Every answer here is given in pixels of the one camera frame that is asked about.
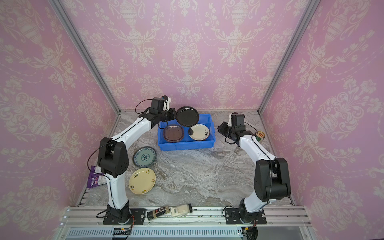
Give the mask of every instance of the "mounting plate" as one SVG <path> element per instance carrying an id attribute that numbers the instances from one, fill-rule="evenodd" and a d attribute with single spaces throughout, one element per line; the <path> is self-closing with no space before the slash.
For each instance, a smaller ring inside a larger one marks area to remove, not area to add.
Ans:
<path id="1" fill-rule="evenodd" d="M 132 215 L 135 217 L 135 225 L 143 225 L 145 219 L 146 209 L 132 209 L 130 208 Z M 126 225 L 131 225 L 133 219 L 129 218 Z M 103 221 L 103 225 L 118 225 L 118 221 L 113 216 L 106 216 Z"/>
<path id="2" fill-rule="evenodd" d="M 229 224 L 229 225 L 247 224 L 247 223 L 240 220 L 240 213 L 239 213 L 238 208 L 227 208 L 224 210 L 224 212 L 225 212 L 225 222 L 227 224 Z M 256 216 L 255 217 L 256 224 L 266 224 L 264 209 L 258 213 L 255 213 L 255 216 Z"/>

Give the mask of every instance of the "metal rail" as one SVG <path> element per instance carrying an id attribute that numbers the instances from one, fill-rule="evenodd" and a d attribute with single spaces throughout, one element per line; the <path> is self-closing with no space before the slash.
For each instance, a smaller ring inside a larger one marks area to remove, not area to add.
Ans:
<path id="1" fill-rule="evenodd" d="M 95 80 L 100 86 L 100 89 L 104 93 L 105 97 L 107 98 L 108 102 L 112 106 L 112 108 L 115 110 L 116 114 L 119 114 L 121 112 L 120 107 L 113 97 L 113 94 L 109 90 L 108 85 L 103 80 L 103 77 L 98 70 L 96 64 L 92 60 L 92 57 L 90 53 L 87 50 L 87 47 L 81 40 L 80 34 L 77 32 L 75 25 L 71 21 L 71 18 L 68 16 L 64 6 L 62 5 L 60 0 L 48 0 L 51 4 L 53 10 L 55 11 L 57 17 L 59 18 L 60 22 L 62 23 L 64 29 L 68 33 L 68 36 L 72 39 L 73 44 L 79 51 L 79 54 L 83 58 L 85 64 L 87 64 L 89 71 L 94 76 Z"/>
<path id="2" fill-rule="evenodd" d="M 287 49 L 285 50 L 285 53 L 283 57 L 281 58 L 281 61 L 279 63 L 279 66 L 276 69 L 276 72 L 272 78 L 271 84 L 269 85 L 267 91 L 265 92 L 264 98 L 260 104 L 259 107 L 259 113 L 263 114 L 269 99 L 272 97 L 273 91 L 277 87 L 277 84 L 279 82 L 279 79 L 281 78 L 282 74 L 284 73 L 284 70 L 286 66 L 289 63 L 289 60 L 291 59 L 293 53 L 295 52 L 295 49 L 297 45 L 300 42 L 301 37 L 304 34 L 304 31 L 307 29 L 307 26 L 309 22 L 312 19 L 312 16 L 319 5 L 320 0 L 309 0 L 305 11 L 303 15 L 301 16 L 301 19 L 296 27 L 295 32 L 292 35 L 291 41 L 288 44 Z"/>
<path id="3" fill-rule="evenodd" d="M 157 207 L 140 207 L 152 211 Z M 310 227 L 312 226 L 304 207 L 294 206 L 267 206 L 264 207 L 266 225 L 276 227 Z M 105 210 L 105 207 L 68 207 L 60 223 L 60 227 L 129 227 L 128 225 L 103 225 L 103 219 L 96 215 Z M 148 221 L 146 216 L 143 225 L 135 228 L 146 227 L 224 227 L 225 217 L 222 215 L 223 206 L 220 207 L 193 207 L 193 212 L 179 218 L 172 218 L 166 214 L 155 220 Z M 232 225 L 248 227 L 250 224 Z"/>

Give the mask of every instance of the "marble table surface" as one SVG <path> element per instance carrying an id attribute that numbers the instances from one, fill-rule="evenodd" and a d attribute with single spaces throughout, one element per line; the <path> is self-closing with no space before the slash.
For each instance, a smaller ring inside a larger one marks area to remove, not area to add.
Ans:
<path id="1" fill-rule="evenodd" d="M 229 111 L 211 111 L 215 127 L 228 121 Z M 245 121 L 258 131 L 265 132 L 256 111 L 239 112 Z M 119 133 L 137 118 L 135 112 L 123 112 L 117 125 Z M 229 145 L 217 131 L 213 148 L 180 151 L 161 151 L 157 145 L 157 127 L 143 134 L 128 150 L 129 167 L 125 175 L 126 193 L 130 206 L 176 206 L 191 203 L 193 206 L 237 206 L 242 198 L 253 192 L 255 165 L 245 151 L 236 144 Z M 270 151 L 266 138 L 262 145 Z M 140 147 L 151 146 L 157 152 L 156 162 L 149 166 L 156 173 L 156 184 L 148 193 L 136 195 L 129 190 L 128 181 L 139 169 L 132 162 L 134 152 Z M 107 185 L 89 190 L 84 206 L 106 206 Z M 290 205 L 289 198 L 272 203 Z"/>

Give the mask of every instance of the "yellow plate with floral pattern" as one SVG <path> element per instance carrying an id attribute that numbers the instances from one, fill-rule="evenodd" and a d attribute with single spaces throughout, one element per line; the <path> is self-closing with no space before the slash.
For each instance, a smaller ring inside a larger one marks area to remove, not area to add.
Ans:
<path id="1" fill-rule="evenodd" d="M 147 167 L 135 171 L 129 179 L 129 189 L 134 194 L 144 194 L 153 188 L 156 182 L 155 172 Z"/>

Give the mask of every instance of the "metal grille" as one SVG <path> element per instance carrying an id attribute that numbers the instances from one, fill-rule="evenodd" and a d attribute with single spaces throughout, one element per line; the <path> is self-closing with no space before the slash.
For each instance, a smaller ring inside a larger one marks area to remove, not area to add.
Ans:
<path id="1" fill-rule="evenodd" d="M 79 237 L 111 237 L 113 228 L 71 228 L 66 239 Z M 133 229 L 131 237 L 243 237 L 241 227 L 146 227 Z"/>

